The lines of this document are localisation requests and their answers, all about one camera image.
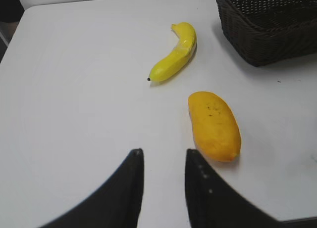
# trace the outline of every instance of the basket rim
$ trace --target basket rim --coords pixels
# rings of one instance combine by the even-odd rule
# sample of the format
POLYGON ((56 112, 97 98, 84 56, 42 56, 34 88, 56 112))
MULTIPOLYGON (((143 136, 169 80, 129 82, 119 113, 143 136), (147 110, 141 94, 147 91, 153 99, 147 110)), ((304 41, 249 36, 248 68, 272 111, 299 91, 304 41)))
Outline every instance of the basket rim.
POLYGON ((262 33, 278 33, 281 31, 294 31, 295 29, 299 29, 299 28, 303 28, 306 27, 308 25, 311 25, 313 23, 317 23, 317 17, 309 20, 309 21, 304 21, 301 23, 297 23, 297 24, 292 24, 290 26, 287 27, 280 27, 280 28, 268 28, 265 29, 263 27, 260 27, 256 24, 254 24, 251 20, 249 20, 230 0, 224 0, 232 9, 234 9, 234 11, 238 14, 238 16, 240 18, 242 18, 251 28, 253 28, 254 30, 258 31, 258 32, 262 32, 262 33))

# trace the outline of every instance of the black basket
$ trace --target black basket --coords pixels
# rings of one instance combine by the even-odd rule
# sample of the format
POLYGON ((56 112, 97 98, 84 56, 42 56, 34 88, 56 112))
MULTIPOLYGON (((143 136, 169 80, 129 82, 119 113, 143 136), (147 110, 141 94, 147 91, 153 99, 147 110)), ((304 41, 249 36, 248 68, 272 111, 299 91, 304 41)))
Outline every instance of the black basket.
POLYGON ((317 0, 216 0, 222 30, 251 65, 317 51, 317 0))

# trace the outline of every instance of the mango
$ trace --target mango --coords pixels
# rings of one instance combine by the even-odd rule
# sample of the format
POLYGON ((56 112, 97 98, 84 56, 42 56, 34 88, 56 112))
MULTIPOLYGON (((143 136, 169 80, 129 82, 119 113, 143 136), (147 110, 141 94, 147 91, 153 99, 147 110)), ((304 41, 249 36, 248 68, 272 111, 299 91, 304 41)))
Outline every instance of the mango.
POLYGON ((188 98, 195 144, 209 158, 229 162, 240 154, 241 136, 228 105, 211 92, 188 98))

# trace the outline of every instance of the wicker basket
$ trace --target wicker basket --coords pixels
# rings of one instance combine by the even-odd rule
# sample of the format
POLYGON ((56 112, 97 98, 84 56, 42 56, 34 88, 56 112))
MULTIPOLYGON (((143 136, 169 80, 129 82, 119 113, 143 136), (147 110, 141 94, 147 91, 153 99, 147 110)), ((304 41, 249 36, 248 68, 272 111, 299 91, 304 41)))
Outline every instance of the wicker basket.
POLYGON ((216 0, 224 35, 251 65, 317 51, 317 0, 216 0))

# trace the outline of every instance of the toy banana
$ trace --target toy banana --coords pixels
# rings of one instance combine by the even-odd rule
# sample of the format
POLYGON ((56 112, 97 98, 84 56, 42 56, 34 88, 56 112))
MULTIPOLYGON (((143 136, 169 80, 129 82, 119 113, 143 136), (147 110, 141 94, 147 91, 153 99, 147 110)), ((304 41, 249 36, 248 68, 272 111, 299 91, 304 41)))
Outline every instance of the toy banana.
POLYGON ((177 73, 191 59, 197 46, 195 29, 189 23, 172 24, 172 30, 179 37, 173 51, 159 61, 151 70, 148 81, 160 82, 177 73))

